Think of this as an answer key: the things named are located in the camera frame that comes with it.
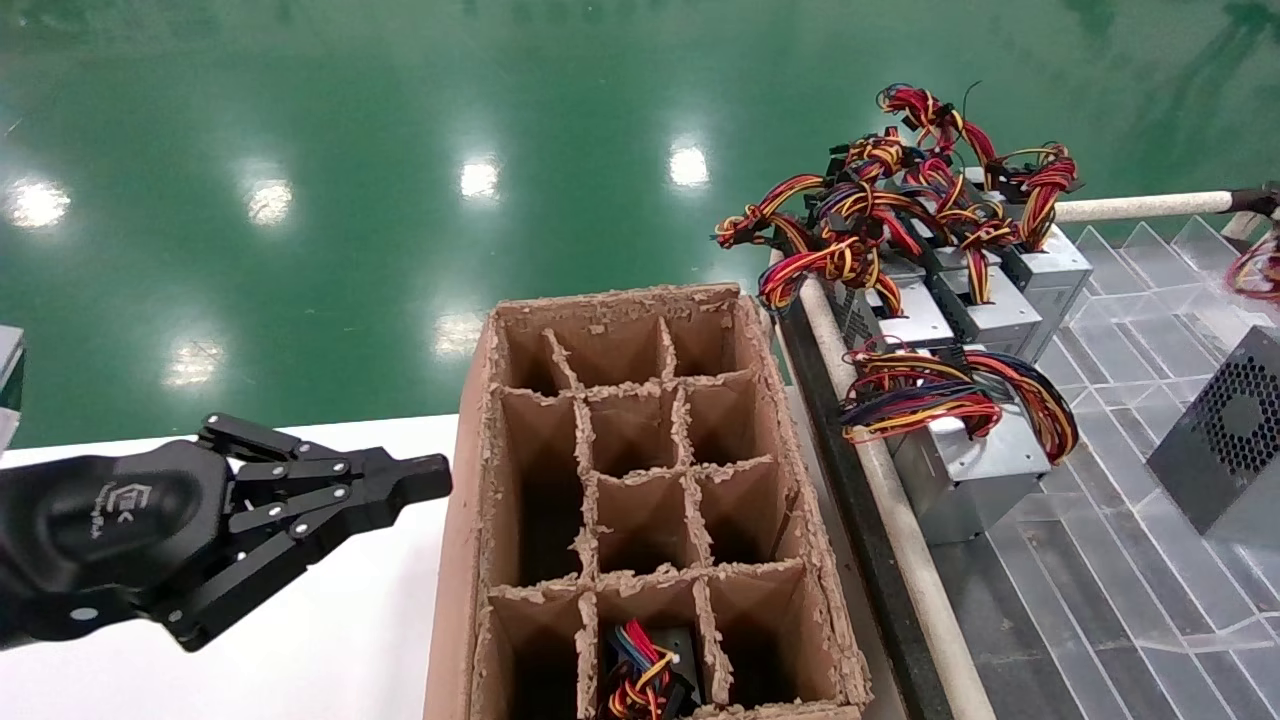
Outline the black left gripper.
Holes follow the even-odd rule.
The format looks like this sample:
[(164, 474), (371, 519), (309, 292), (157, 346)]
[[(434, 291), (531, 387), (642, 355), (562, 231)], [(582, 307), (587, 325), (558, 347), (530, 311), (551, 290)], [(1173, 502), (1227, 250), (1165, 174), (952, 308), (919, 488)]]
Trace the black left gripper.
[[(262, 507), (225, 519), (230, 483), (233, 505)], [(224, 413), (197, 443), (6, 468), (3, 648), (147, 619), (198, 651), (351, 537), (452, 489), (440, 454), (338, 451)]]

